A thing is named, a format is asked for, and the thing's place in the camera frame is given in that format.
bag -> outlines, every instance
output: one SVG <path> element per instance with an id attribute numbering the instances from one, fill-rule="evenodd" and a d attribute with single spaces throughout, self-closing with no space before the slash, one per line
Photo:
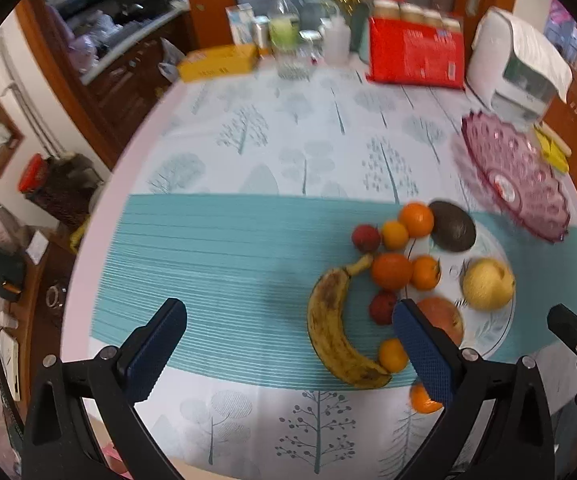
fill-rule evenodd
<path id="1" fill-rule="evenodd" d="M 171 83 L 175 83 L 180 78 L 180 73 L 177 70 L 177 65 L 186 59 L 184 53 L 178 49 L 169 40 L 160 38 L 162 40 L 162 48 L 164 50 L 164 59 L 157 64 L 160 73 L 168 79 Z"/>
<path id="2" fill-rule="evenodd" d="M 370 18 L 371 73 L 383 83 L 463 88 L 463 35 L 404 20 Z"/>

avocado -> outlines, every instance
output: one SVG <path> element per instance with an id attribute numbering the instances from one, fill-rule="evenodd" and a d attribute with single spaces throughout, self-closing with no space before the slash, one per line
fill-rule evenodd
<path id="1" fill-rule="evenodd" d="M 430 237 L 444 251 L 463 253 L 475 244 L 477 231 L 475 222 L 460 206 L 435 200 L 430 210 L 435 216 L 435 226 Z"/>

orange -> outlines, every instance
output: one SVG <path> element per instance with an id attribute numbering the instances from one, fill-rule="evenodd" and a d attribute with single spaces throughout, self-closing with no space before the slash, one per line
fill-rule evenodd
<path id="1" fill-rule="evenodd" d="M 435 225 L 433 211 L 420 202 L 410 202 L 401 208 L 398 220 L 406 226 L 411 238 L 430 235 Z"/>
<path id="2" fill-rule="evenodd" d="M 411 283 L 417 290 L 432 290 L 441 277 L 442 268 L 430 254 L 418 256 L 413 260 Z"/>
<path id="3" fill-rule="evenodd" d="M 412 264 L 403 254 L 378 254 L 370 270 L 373 281 L 386 290 L 400 290 L 411 281 Z"/>
<path id="4" fill-rule="evenodd" d="M 387 339 L 379 346 L 379 364 L 392 374 L 401 372 L 408 364 L 408 354 L 399 339 Z"/>
<path id="5" fill-rule="evenodd" d="M 406 247 L 409 240 L 405 225 L 396 220 L 389 220 L 382 225 L 383 246 L 389 251 L 398 251 Z"/>
<path id="6" fill-rule="evenodd" d="M 435 402 L 430 398 L 422 383 L 414 383 L 411 386 L 410 397 L 412 409 L 418 413 L 434 413 L 443 406 L 441 402 Z"/>

banana stem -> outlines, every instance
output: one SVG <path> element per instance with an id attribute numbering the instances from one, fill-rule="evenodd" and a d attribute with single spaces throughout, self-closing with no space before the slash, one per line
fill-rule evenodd
<path id="1" fill-rule="evenodd" d="M 344 267 L 344 270 L 352 278 L 363 270 L 369 269 L 371 265 L 373 265 L 373 255 L 364 254 L 356 263 Z"/>

pink glass bowl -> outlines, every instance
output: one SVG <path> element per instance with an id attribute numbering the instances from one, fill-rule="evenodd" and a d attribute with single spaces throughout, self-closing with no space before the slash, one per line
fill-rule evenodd
<path id="1" fill-rule="evenodd" d="M 482 112 L 462 118 L 466 148 L 479 179 L 503 211 L 549 242 L 561 242 L 571 221 L 551 167 L 512 124 Z"/>

